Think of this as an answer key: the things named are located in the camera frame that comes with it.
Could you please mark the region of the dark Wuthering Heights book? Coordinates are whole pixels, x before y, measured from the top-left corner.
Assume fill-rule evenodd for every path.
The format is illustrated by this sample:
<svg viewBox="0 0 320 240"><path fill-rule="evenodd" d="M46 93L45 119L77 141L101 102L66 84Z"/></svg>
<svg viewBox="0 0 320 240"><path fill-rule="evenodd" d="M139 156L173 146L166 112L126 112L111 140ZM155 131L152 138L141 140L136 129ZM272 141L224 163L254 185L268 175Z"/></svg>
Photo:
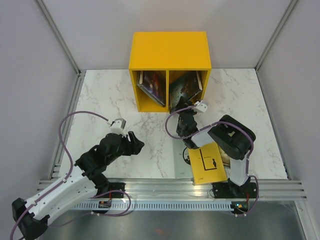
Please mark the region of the dark Wuthering Heights book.
<svg viewBox="0 0 320 240"><path fill-rule="evenodd" d="M188 71L169 85L169 111L174 111L180 98L190 101L203 91L200 74L198 71Z"/></svg>

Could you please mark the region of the clear plastic file folder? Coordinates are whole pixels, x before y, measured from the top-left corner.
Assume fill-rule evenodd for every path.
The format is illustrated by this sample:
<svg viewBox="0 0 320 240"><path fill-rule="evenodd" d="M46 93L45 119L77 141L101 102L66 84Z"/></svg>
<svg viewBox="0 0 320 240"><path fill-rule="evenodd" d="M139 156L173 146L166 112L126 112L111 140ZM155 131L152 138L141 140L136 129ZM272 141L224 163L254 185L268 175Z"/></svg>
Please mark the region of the clear plastic file folder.
<svg viewBox="0 0 320 240"><path fill-rule="evenodd" d="M175 177L177 179L193 178L187 147L181 140L177 139L172 141L172 147Z"/></svg>

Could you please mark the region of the yellow notebook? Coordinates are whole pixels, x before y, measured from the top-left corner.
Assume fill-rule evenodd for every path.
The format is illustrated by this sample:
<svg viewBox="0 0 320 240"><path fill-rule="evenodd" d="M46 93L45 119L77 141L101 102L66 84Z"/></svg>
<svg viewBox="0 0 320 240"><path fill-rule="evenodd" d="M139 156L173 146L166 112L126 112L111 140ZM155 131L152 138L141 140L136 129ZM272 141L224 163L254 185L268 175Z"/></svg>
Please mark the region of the yellow notebook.
<svg viewBox="0 0 320 240"><path fill-rule="evenodd" d="M216 142L198 149L188 149L194 184L224 182L227 174Z"/></svg>

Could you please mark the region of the green Alice Wonderland book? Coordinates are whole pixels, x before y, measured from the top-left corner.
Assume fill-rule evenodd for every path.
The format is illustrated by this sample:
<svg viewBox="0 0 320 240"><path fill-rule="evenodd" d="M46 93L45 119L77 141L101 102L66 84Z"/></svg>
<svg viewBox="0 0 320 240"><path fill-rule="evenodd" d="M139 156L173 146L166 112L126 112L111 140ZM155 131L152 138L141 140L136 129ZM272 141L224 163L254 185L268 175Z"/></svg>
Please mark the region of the green Alice Wonderland book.
<svg viewBox="0 0 320 240"><path fill-rule="evenodd" d="M231 164L230 164L230 157L222 150L222 148L219 146L218 147L219 152L220 152L220 156L221 156L221 160L223 163L223 166L225 168L230 169L231 168Z"/></svg>

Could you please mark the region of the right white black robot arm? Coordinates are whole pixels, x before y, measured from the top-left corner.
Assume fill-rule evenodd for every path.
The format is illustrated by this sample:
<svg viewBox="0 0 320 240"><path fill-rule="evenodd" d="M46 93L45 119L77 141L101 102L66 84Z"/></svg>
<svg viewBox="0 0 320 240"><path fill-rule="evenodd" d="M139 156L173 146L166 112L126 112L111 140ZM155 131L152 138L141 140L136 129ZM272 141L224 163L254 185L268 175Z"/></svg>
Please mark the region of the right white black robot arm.
<svg viewBox="0 0 320 240"><path fill-rule="evenodd" d="M208 105L203 101L193 104L180 97L174 108L178 114L176 133L185 146L193 150L217 143L230 159L227 193L233 198L240 197L250 187L249 157L256 135L228 114L223 115L215 124L199 130L194 115L205 112L207 108Z"/></svg>

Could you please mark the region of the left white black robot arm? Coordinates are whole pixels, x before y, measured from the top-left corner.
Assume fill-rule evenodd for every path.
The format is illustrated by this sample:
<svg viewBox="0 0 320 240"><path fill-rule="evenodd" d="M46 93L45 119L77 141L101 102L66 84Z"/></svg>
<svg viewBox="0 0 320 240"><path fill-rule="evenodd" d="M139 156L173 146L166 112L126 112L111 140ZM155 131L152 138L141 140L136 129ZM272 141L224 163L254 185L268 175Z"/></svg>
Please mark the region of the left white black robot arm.
<svg viewBox="0 0 320 240"><path fill-rule="evenodd" d="M64 176L28 199L14 200L11 204L13 228L19 229L25 240L35 240L77 203L95 196L105 197L110 183L104 171L121 156L138 155L144 145L133 131L126 135L107 134L72 163Z"/></svg>

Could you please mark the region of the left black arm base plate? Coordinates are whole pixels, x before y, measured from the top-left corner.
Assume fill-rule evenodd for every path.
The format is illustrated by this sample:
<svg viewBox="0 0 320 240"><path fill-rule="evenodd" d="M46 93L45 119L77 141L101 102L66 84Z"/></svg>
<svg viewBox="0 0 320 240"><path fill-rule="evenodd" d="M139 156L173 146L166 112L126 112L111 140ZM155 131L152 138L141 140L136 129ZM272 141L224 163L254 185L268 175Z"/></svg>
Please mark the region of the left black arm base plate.
<svg viewBox="0 0 320 240"><path fill-rule="evenodd" d="M103 194L101 197L109 200L121 199L124 197L125 186L124 182L110 182L108 186L98 190L97 195Z"/></svg>

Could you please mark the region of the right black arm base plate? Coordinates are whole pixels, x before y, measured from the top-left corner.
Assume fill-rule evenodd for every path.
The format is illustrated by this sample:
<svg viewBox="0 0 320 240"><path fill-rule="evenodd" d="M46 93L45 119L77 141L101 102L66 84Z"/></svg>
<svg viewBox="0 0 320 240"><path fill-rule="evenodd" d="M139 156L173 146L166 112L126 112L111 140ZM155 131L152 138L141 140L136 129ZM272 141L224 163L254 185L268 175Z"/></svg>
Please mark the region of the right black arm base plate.
<svg viewBox="0 0 320 240"><path fill-rule="evenodd" d="M228 182L217 182L212 184L213 195L216 199L255 199L258 188L255 182L250 182L242 186L229 184Z"/></svg>

